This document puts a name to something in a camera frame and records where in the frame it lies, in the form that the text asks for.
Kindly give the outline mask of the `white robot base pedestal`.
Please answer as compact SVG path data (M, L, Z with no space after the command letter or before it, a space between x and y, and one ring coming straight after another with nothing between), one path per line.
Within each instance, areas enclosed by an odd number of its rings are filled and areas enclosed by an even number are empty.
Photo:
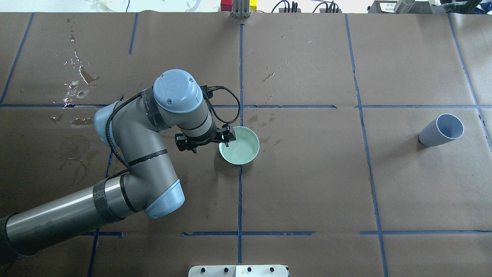
M193 266L189 277L289 277L288 266L274 265L209 265Z

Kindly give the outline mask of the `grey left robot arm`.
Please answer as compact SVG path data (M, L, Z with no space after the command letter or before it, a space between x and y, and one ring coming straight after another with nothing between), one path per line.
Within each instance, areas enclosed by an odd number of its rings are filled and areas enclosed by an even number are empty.
M145 212L150 219L178 209L185 197L161 133L180 129L175 144L196 152L209 143L236 139L233 120L218 119L210 98L224 86L199 85L181 69L163 72L153 86L94 116L97 135L125 169L94 186L26 212L1 219L1 265L35 255L127 216Z

